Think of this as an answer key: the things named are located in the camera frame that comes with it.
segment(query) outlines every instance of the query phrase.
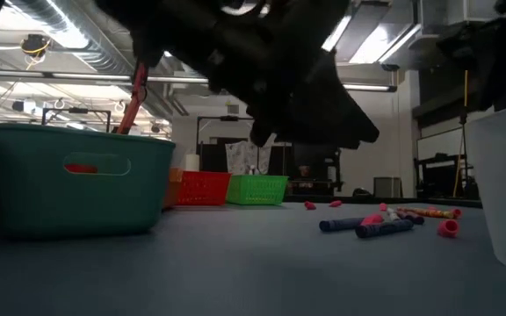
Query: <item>green plastic basket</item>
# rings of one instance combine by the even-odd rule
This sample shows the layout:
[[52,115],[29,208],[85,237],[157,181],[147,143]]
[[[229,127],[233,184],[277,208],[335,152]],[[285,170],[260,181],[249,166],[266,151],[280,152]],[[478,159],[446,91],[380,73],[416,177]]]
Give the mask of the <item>green plastic basket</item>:
[[287,183],[288,176],[232,176],[226,200],[237,205],[279,205]]
[[41,239],[145,232],[159,218],[174,146],[0,124],[0,227]]

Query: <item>basket handle hole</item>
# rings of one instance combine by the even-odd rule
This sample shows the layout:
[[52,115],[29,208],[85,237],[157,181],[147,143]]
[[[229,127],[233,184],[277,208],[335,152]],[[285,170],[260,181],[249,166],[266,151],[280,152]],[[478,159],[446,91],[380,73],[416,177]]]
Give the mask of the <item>basket handle hole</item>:
[[64,158],[63,167],[74,175],[124,176],[132,164],[118,154],[71,153]]

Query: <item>gray table surface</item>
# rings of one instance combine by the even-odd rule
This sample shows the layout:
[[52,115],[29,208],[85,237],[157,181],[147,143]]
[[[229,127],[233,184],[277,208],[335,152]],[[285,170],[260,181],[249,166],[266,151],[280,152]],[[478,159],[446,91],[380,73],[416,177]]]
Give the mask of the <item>gray table surface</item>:
[[0,241],[0,315],[506,315],[482,210],[462,209],[456,240],[439,219],[370,240],[318,229],[377,209],[188,208],[150,234]]

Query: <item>pink cap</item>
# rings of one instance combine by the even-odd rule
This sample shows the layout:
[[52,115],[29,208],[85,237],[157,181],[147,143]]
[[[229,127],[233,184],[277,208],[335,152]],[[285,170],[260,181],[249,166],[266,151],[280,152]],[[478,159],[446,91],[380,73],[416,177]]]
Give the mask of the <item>pink cap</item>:
[[454,238],[458,233],[459,225],[458,222],[454,219],[443,220],[440,225],[438,225],[438,234],[447,237]]
[[460,209],[453,209],[452,210],[452,214],[454,214],[454,218],[459,218],[460,216],[462,216],[462,211]]
[[312,203],[312,202],[310,202],[310,201],[306,201],[306,202],[304,202],[304,206],[306,206],[306,209],[307,209],[308,211],[313,211],[313,210],[315,210],[315,209],[317,208],[317,207],[315,207],[315,204],[313,204],[313,203]]
[[341,202],[341,201],[337,200],[337,201],[333,201],[333,202],[331,202],[331,204],[329,204],[329,206],[331,206],[331,207],[339,207],[339,206],[341,206],[342,204],[343,204],[343,202]]
[[382,215],[374,214],[374,215],[370,215],[368,217],[365,217],[365,219],[363,219],[363,221],[362,221],[362,223],[360,223],[360,225],[379,224],[383,221],[384,221],[384,219],[382,218]]

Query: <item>orange basket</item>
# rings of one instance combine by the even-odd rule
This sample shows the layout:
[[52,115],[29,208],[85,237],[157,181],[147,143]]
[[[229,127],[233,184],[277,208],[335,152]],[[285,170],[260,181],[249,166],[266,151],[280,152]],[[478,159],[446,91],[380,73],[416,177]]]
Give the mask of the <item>orange basket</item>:
[[231,176],[221,172],[183,172],[177,205],[224,205]]
[[167,191],[163,198],[163,208],[168,209],[177,204],[179,191],[181,190],[181,182],[183,181],[183,170],[179,168],[171,168],[169,170],[169,183]]

